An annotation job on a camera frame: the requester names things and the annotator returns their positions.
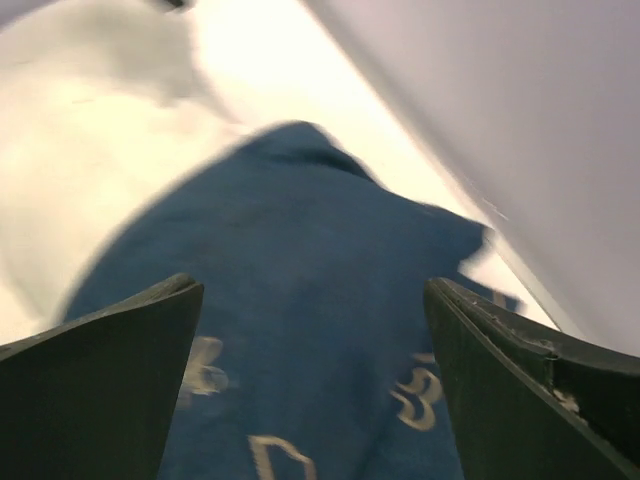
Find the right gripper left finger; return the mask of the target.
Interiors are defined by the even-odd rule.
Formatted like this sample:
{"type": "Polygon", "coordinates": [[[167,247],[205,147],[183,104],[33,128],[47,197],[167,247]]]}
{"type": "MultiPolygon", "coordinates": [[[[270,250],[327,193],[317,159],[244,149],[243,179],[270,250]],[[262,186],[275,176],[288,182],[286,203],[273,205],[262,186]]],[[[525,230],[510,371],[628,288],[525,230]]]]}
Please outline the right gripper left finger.
{"type": "Polygon", "coordinates": [[[174,275],[2,346],[2,478],[156,478],[203,292],[174,275]]]}

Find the white pillow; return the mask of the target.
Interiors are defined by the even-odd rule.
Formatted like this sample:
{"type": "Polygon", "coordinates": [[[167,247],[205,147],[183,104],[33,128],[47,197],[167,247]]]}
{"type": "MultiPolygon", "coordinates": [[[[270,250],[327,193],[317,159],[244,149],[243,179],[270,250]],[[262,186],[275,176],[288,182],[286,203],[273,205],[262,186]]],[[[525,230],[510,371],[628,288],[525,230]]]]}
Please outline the white pillow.
{"type": "Polygon", "coordinates": [[[139,211],[253,132],[214,70],[238,7],[57,1],[1,31],[1,339],[56,323],[139,211]]]}

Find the dark blue embroidered pillowcase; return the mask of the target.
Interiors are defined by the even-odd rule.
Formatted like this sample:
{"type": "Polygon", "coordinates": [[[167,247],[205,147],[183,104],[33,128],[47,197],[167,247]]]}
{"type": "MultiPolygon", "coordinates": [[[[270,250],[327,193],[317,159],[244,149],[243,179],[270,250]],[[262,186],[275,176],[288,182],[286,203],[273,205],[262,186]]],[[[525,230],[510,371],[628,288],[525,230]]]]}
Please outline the dark blue embroidered pillowcase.
{"type": "Polygon", "coordinates": [[[459,479],[423,310],[488,228],[379,186],[315,126],[236,147],[146,210],[74,319],[171,274],[204,284],[163,479],[459,479]]]}

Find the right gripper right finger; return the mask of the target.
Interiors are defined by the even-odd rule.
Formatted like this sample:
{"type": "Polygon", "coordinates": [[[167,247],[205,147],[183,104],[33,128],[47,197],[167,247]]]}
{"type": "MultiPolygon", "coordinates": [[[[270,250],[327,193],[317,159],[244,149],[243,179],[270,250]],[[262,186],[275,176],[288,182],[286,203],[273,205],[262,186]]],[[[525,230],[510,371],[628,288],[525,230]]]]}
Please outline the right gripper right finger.
{"type": "Polygon", "coordinates": [[[424,310],[464,475],[639,480],[639,361],[444,279],[424,310]]]}

